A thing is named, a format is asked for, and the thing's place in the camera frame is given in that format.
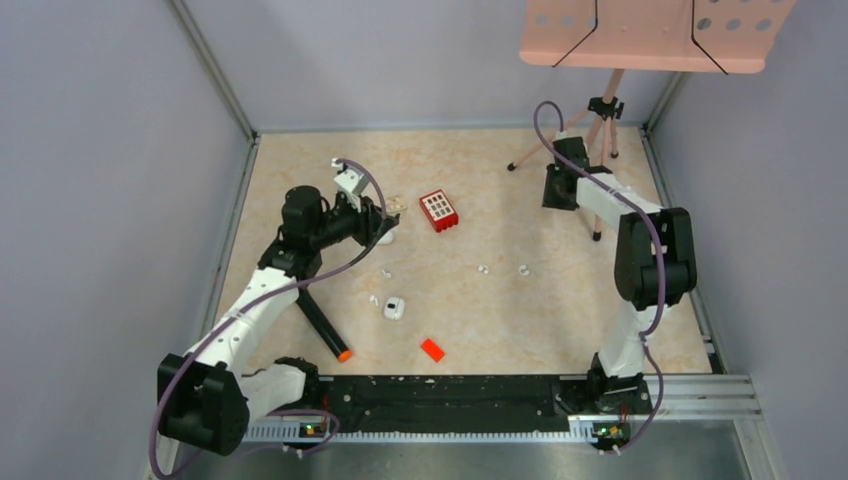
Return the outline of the beige earbud case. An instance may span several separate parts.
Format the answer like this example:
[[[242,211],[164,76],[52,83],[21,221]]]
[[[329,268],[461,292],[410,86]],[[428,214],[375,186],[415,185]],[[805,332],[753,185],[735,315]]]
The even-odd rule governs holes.
[[[393,195],[385,198],[386,211],[390,215],[398,214],[408,209],[405,198],[401,195]]]

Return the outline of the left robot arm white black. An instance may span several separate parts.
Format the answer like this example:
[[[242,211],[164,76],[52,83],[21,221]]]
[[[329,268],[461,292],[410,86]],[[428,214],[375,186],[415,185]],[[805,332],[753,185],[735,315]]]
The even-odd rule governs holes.
[[[319,404],[320,386],[310,367],[294,360],[276,362],[257,373],[244,370],[271,326],[297,306],[335,355],[350,349],[308,291],[319,274],[323,249],[348,238],[369,252],[399,223],[367,196],[338,192],[330,205],[308,185],[290,189],[282,223],[260,257],[247,286],[200,342],[184,355],[167,355],[157,372],[155,435],[219,455],[232,453],[247,427],[278,407],[308,413]]]

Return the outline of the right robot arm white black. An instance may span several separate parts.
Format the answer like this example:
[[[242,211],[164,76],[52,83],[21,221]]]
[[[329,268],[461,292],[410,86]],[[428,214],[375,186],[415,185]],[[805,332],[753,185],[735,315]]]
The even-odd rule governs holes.
[[[649,339],[665,311],[697,283],[692,222],[681,207],[663,208],[622,184],[604,166],[591,166],[579,137],[543,140],[553,171],[566,178],[565,197],[614,229],[613,277],[623,301],[617,325],[594,355],[586,380],[589,404],[612,412],[638,395]]]

